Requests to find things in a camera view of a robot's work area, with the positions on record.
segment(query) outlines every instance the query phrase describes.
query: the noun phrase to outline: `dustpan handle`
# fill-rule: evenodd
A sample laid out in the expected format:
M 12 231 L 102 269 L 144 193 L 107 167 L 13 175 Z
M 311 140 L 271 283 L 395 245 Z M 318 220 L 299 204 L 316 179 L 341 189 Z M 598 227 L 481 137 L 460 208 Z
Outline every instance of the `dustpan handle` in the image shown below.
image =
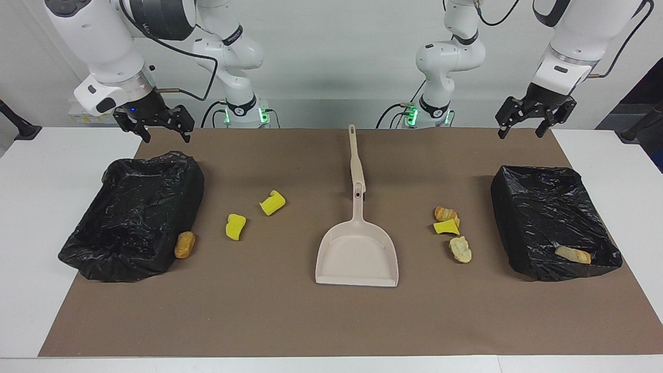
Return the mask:
M 352 174 L 352 183 L 361 183 L 362 192 L 366 193 L 366 181 L 364 180 L 364 169 L 359 159 L 359 150 L 357 148 L 357 128 L 351 124 L 347 128 L 350 136 L 350 173 Z
M 364 198 L 361 187 L 361 183 L 355 183 L 355 190 L 352 195 L 352 221 L 364 220 Z

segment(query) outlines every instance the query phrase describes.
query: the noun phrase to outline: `white wall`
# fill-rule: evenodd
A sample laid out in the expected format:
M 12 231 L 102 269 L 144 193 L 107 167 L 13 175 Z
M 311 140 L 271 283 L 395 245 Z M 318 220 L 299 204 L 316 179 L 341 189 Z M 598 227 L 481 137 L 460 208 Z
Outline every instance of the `white wall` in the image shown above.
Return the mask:
M 3 51 L 0 57 L 0 94 L 11 93 L 13 107 L 29 120 L 70 125 L 67 100 L 87 74 L 84 66 L 53 35 L 42 0 L 3 2 L 12 3 L 9 10 L 16 14 L 7 15 L 3 5 L 3 48 L 4 40 L 12 40 L 11 53 Z M 483 13 L 494 21 L 511 4 L 511 0 L 491 1 Z M 409 100 L 423 80 L 414 63 L 419 46 L 450 37 L 440 0 L 233 0 L 233 6 L 245 31 L 266 50 L 263 67 L 248 75 L 256 91 L 278 110 L 282 124 L 290 127 L 343 127 L 349 122 L 374 126 L 384 108 Z M 594 128 L 661 58 L 662 21 L 663 8 L 658 7 L 610 78 L 585 82 L 575 91 L 579 106 L 566 128 Z M 626 34 L 613 43 L 597 72 L 605 71 Z M 196 31 L 188 40 L 173 44 L 188 48 L 200 35 Z M 480 37 L 487 47 L 484 65 L 453 74 L 454 125 L 495 127 L 495 112 L 507 96 L 522 97 L 551 36 L 552 30 L 534 18 L 530 1 L 522 1 L 499 27 L 482 25 Z M 147 62 L 157 67 L 160 87 L 204 91 L 208 73 L 193 60 L 150 40 L 136 44 Z M 213 98 L 223 97 L 218 87 L 213 92 Z M 207 106 L 179 95 L 168 97 L 171 104 L 190 107 L 198 120 Z M 31 104 L 35 99 L 40 107 Z M 536 127 L 538 122 L 528 124 Z

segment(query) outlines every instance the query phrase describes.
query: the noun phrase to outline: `black cable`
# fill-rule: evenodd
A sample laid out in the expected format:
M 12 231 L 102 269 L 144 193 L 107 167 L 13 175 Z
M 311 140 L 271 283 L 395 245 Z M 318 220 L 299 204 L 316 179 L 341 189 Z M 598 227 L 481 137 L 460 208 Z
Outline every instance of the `black cable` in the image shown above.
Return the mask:
M 387 108 L 387 110 L 385 110 L 385 112 L 382 113 L 382 115 L 380 116 L 380 119 L 377 121 L 377 124 L 375 125 L 375 129 L 380 128 L 380 123 L 382 123 L 382 119 L 384 119 L 385 116 L 387 116 L 387 114 L 388 114 L 391 110 L 393 110 L 393 109 L 395 109 L 395 108 L 399 108 L 399 107 L 400 107 L 400 104 L 393 104 L 392 106 L 389 106 L 389 107 Z
M 217 113 L 224 113 L 225 114 L 225 110 L 224 109 L 219 109 L 211 115 L 211 127 L 212 128 L 216 128 L 216 122 L 214 121 L 214 118 L 216 118 Z
M 421 92 L 421 89 L 424 87 L 424 84 L 426 84 L 426 79 L 424 79 L 424 81 L 421 82 L 421 85 L 419 86 L 419 89 L 417 89 L 417 91 L 414 93 L 414 96 L 410 100 L 410 103 L 412 103 L 412 104 L 414 103 L 414 99 L 416 98 L 416 95 L 418 95 L 419 92 Z M 403 109 L 403 112 L 401 114 L 405 115 L 406 111 L 407 111 L 407 108 Z
M 414 93 L 414 96 L 412 97 L 412 99 L 410 100 L 410 102 L 414 103 L 414 99 L 416 98 L 416 95 L 418 95 L 419 92 L 421 92 L 421 89 L 424 87 L 424 84 L 426 84 L 426 79 L 424 79 L 424 81 L 423 81 L 423 82 L 421 83 L 421 85 L 419 86 L 419 89 Z
M 215 101 L 212 105 L 210 105 L 205 112 L 205 115 L 203 115 L 203 121 L 200 122 L 200 128 L 205 128 L 205 121 L 207 120 L 207 116 L 210 114 L 211 110 L 214 109 L 214 106 L 216 105 L 225 105 L 225 101 Z
M 654 1 L 653 0 L 644 0 L 642 2 L 642 4 L 645 4 L 645 3 L 649 4 L 649 10 L 647 11 L 647 14 L 644 15 L 644 17 L 640 20 L 640 23 L 638 23 L 638 25 L 635 27 L 635 29 L 633 29 L 633 31 L 631 31 L 631 33 L 626 38 L 626 40 L 624 40 L 624 44 L 622 44 L 621 48 L 619 49 L 619 51 L 615 55 L 615 58 L 613 59 L 612 64 L 610 64 L 610 67 L 608 68 L 608 71 L 606 71 L 605 74 L 602 74 L 602 75 L 592 74 L 592 75 L 589 76 L 590 78 L 605 78 L 606 76 L 610 75 L 610 73 L 613 71 L 613 68 L 617 64 L 617 60 L 621 56 L 621 53 L 624 51 L 624 48 L 626 48 L 626 45 L 629 43 L 629 41 L 631 41 L 631 38 L 633 37 L 633 35 L 635 35 L 635 33 L 638 32 L 638 29 L 640 28 L 640 26 L 642 26 L 642 24 L 647 20 L 647 18 L 649 18 L 649 16 L 654 11 Z
M 501 24 L 502 22 L 504 22 L 504 21 L 507 20 L 507 18 L 508 18 L 508 17 L 511 15 L 511 13 L 513 12 L 513 9 L 516 9 L 516 5 L 518 5 L 518 3 L 520 3 L 520 0 L 516 0 L 516 1 L 513 3 L 513 5 L 511 6 L 511 9 L 509 9 L 507 15 L 505 15 L 504 18 L 502 18 L 501 20 L 499 20 L 499 21 L 497 21 L 497 22 L 495 22 L 495 23 L 490 23 L 490 22 L 486 21 L 486 20 L 483 18 L 483 14 L 481 13 L 481 6 L 477 6 L 477 13 L 479 14 L 479 18 L 481 19 L 481 22 L 483 22 L 484 25 L 487 25 L 487 26 L 497 26 L 497 25 L 499 25 L 499 24 Z
M 276 116 L 276 125 L 277 125 L 278 128 L 280 129 L 280 128 L 281 128 L 281 122 L 278 120 L 278 113 L 276 112 L 276 110 L 274 110 L 274 109 L 266 109 L 266 110 L 265 110 L 265 113 L 274 113 L 274 115 Z
M 394 120 L 396 120 L 396 117 L 398 117 L 399 115 L 402 117 L 404 114 L 403 113 L 396 113 L 396 115 L 394 115 L 394 117 L 391 118 L 391 123 L 389 124 L 389 129 L 392 129 L 392 127 L 394 126 Z
M 198 101 L 205 101 L 205 100 L 208 98 L 208 96 L 210 95 L 211 85 L 214 83 L 214 78 L 216 77 L 216 70 L 219 68 L 219 61 L 218 61 L 216 58 L 214 58 L 214 57 L 204 56 L 204 55 L 202 55 L 202 54 L 195 54 L 195 53 L 191 53 L 191 52 L 186 52 L 185 50 L 181 50 L 181 49 L 179 49 L 179 48 L 175 48 L 174 46 L 171 46 L 171 45 L 166 44 L 165 42 L 162 42 L 161 40 L 159 40 L 159 39 L 157 39 L 156 37 L 152 36 L 150 33 L 148 33 L 148 32 L 147 32 L 146 30 L 144 30 L 142 27 L 138 26 L 138 24 L 136 24 L 136 21 L 134 21 L 133 18 L 131 18 L 131 17 L 129 16 L 129 13 L 127 12 L 127 8 L 126 8 L 125 5 L 124 5 L 124 1 L 120 1 L 119 3 L 120 3 L 120 8 L 122 8 L 122 13 L 124 13 L 125 17 L 129 20 L 129 22 L 130 22 L 130 23 L 131 23 L 136 29 L 138 29 L 138 31 L 140 31 L 143 35 L 145 35 L 146 38 L 151 39 L 152 41 L 155 41 L 157 44 L 159 44 L 159 45 L 161 45 L 161 46 L 164 46 L 164 47 L 166 47 L 166 48 L 168 48 L 168 49 L 170 49 L 170 50 L 173 50 L 173 51 L 175 51 L 175 52 L 177 52 L 177 53 L 184 54 L 185 56 L 194 57 L 194 58 L 203 58 L 203 59 L 205 59 L 205 60 L 211 60 L 211 61 L 214 61 L 214 71 L 212 71 L 211 78 L 210 78 L 210 83 L 208 84 L 208 88 L 207 88 L 207 90 L 205 91 L 205 96 L 203 96 L 203 97 L 198 97 L 198 96 L 196 96 L 195 94 L 193 94 L 193 93 L 191 93 L 191 92 L 189 92 L 189 91 L 185 91 L 185 90 L 183 90 L 183 89 L 181 89 L 181 88 L 167 88 L 167 89 L 177 90 L 179 93 L 181 93 L 181 94 L 186 94 L 187 96 L 190 96 L 190 97 L 192 97 L 192 98 L 195 98 L 195 99 L 198 100 Z

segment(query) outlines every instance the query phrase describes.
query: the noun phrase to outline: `bread piece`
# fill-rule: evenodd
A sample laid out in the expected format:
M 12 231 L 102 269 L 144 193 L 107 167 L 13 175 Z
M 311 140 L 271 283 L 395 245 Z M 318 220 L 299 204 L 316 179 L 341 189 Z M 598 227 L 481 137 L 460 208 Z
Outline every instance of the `bread piece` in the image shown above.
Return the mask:
M 457 261 L 465 264 L 472 260 L 472 251 L 469 249 L 469 244 L 465 236 L 452 239 L 449 242 L 449 248 L 452 250 L 453 257 Z
M 456 227 L 460 228 L 460 218 L 458 217 L 458 213 L 451 208 L 444 208 L 442 206 L 439 206 L 435 208 L 435 219 L 438 222 L 445 222 L 447 220 L 453 219 L 453 222 L 455 222 Z
M 191 232 L 183 232 L 177 237 L 177 245 L 175 246 L 175 257 L 178 259 L 186 259 L 191 255 L 196 243 L 196 235 Z
M 562 256 L 575 263 L 591 264 L 591 255 L 583 250 L 560 246 L 555 250 L 555 254 Z

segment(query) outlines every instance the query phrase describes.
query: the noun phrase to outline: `white table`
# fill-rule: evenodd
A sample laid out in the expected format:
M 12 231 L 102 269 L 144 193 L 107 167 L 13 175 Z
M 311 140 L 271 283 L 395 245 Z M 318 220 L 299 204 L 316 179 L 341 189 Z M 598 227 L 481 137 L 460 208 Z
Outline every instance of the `white table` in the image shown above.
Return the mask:
M 609 131 L 555 130 L 592 201 L 663 320 L 663 175 Z M 57 252 L 110 162 L 140 139 L 115 128 L 54 128 L 0 158 L 0 372 L 659 372 L 655 356 L 364 358 L 36 358 L 76 270 Z

